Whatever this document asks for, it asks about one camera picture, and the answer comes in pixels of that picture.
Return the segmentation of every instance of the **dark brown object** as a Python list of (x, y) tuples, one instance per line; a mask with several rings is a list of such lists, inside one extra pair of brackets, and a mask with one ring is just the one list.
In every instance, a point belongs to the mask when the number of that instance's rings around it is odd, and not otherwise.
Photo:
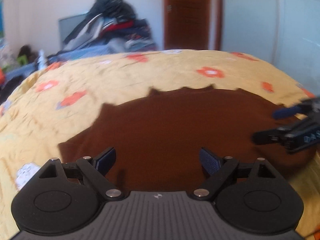
[(210, 0), (164, 1), (165, 48), (208, 49)]
[(107, 178), (126, 191), (192, 191), (205, 179), (201, 147), (241, 162), (266, 158), (289, 177), (313, 158), (315, 147), (288, 155), (280, 145), (257, 147), (250, 141), (256, 131), (297, 120), (274, 120), (278, 108), (241, 89), (151, 90), (119, 106), (104, 104), (92, 127), (59, 147), (64, 162), (115, 147), (116, 164)]

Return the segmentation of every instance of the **brown fabric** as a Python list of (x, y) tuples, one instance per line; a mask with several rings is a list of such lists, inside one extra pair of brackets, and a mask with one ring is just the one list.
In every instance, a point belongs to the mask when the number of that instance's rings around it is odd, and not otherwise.
[(92, 127), (59, 145), (64, 162), (115, 147), (107, 178), (123, 190), (191, 191), (205, 175), (199, 150), (241, 162), (269, 160), (285, 177), (309, 162), (315, 148), (288, 155), (280, 145), (254, 146), (253, 132), (294, 122), (271, 117), (279, 106), (247, 91), (182, 88), (151, 90), (119, 106), (104, 104)]

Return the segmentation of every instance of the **green object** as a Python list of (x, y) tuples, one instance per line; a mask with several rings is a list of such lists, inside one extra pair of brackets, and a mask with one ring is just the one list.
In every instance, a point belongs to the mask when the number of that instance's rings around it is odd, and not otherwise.
[(29, 64), (28, 58), (27, 58), (26, 55), (22, 55), (22, 56), (18, 57), (18, 58), (17, 58), (17, 61), (18, 61), (18, 63), (20, 64), (20, 66), (24, 66), (24, 65)]

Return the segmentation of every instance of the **pile of clothes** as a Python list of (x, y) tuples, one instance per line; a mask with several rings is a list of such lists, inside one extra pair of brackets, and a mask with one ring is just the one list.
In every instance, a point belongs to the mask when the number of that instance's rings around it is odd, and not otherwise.
[(136, 19), (123, 0), (96, 0), (86, 18), (63, 41), (63, 51), (110, 44), (114, 52), (156, 50), (148, 22)]

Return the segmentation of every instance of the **bed sheet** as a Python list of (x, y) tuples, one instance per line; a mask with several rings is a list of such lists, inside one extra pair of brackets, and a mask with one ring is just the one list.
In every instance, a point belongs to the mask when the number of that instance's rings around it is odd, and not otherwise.
[[(26, 163), (43, 165), (60, 157), (57, 145), (91, 126), (101, 104), (144, 97), (151, 87), (169, 91), (210, 84), (242, 88), (286, 106), (307, 97), (295, 80), (269, 63), (221, 51), (105, 55), (33, 73), (0, 107), (0, 239), (18, 231), (10, 212), (17, 171)], [(297, 231), (307, 235), (320, 224), (319, 155), (290, 183), (305, 205)]]

